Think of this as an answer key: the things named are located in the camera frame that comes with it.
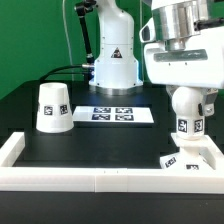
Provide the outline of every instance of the black cable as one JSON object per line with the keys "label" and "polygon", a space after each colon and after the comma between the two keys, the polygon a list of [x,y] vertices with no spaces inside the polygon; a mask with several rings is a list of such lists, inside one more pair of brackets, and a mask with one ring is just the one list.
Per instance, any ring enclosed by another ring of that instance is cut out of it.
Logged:
{"label": "black cable", "polygon": [[75,11],[77,12],[77,15],[79,17],[79,22],[80,22],[81,29],[82,29],[84,45],[85,45],[85,49],[86,49],[86,61],[88,64],[94,63],[94,57],[92,54],[92,49],[91,49],[88,29],[87,29],[87,25],[86,25],[85,15],[86,15],[86,13],[93,11],[93,5],[95,5],[95,4],[96,4],[96,1],[89,0],[89,1],[83,1],[81,3],[77,3],[75,5]]}
{"label": "black cable", "polygon": [[215,18],[203,21],[197,21],[194,23],[195,31],[200,31],[209,28],[220,27],[224,25],[224,18]]}
{"label": "black cable", "polygon": [[49,71],[46,75],[42,76],[39,80],[43,81],[45,80],[48,76],[55,74],[56,72],[67,70],[67,69],[73,69],[73,68],[82,68],[82,65],[68,65],[68,66],[63,66],[59,68],[55,68],[51,71]]}
{"label": "black cable", "polygon": [[55,72],[51,75],[88,75],[89,72]]}

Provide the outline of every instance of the black table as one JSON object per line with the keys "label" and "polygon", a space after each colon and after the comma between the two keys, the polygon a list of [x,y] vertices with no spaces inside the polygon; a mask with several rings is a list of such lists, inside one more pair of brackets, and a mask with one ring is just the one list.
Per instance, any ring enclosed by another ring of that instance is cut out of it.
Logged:
{"label": "black table", "polygon": [[[76,122],[62,134],[36,130],[39,82],[26,82],[0,101],[0,145],[24,131],[17,167],[159,168],[159,157],[177,151],[170,133],[175,114],[163,86],[145,84],[128,96],[93,93],[66,82],[76,106],[149,107],[154,124]],[[208,134],[224,152],[224,100],[206,119]],[[0,192],[1,223],[224,223],[224,196],[198,194]]]}

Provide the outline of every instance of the white border frame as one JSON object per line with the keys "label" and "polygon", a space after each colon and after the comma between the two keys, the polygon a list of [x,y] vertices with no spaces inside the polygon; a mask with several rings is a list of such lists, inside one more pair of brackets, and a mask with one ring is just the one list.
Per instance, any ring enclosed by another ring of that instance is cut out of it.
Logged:
{"label": "white border frame", "polygon": [[25,147],[15,132],[0,149],[1,191],[224,194],[224,170],[77,169],[12,167]]}

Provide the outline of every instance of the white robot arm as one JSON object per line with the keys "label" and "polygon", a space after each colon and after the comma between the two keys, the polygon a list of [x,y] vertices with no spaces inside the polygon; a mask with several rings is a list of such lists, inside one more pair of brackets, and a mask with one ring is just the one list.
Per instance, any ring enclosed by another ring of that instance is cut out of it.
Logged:
{"label": "white robot arm", "polygon": [[[140,31],[141,41],[147,43],[149,79],[167,85],[172,97],[177,116],[174,141],[186,141],[188,152],[198,151],[192,142],[204,137],[204,117],[214,114],[218,89],[224,88],[224,19],[210,18],[212,0],[144,2],[153,15]],[[163,168],[171,157],[161,159]]]}
{"label": "white robot arm", "polygon": [[90,89],[110,95],[136,91],[143,82],[133,55],[133,18],[118,8],[115,0],[84,0],[86,3],[97,9],[100,21],[100,55],[94,62]]}

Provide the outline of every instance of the white platform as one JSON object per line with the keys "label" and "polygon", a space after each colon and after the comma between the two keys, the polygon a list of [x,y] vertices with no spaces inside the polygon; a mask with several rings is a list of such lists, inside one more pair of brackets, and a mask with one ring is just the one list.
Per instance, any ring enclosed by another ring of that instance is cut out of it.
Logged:
{"label": "white platform", "polygon": [[24,133],[14,133],[0,149],[0,160],[3,161],[0,164],[1,191],[224,194],[222,166],[207,172],[10,167],[24,148],[24,142]]}
{"label": "white platform", "polygon": [[179,152],[160,158],[163,169],[200,169],[224,171],[224,155],[208,135],[198,140],[184,140],[171,134]]}
{"label": "white platform", "polygon": [[154,123],[147,107],[88,107],[78,106],[73,113],[73,121]]}

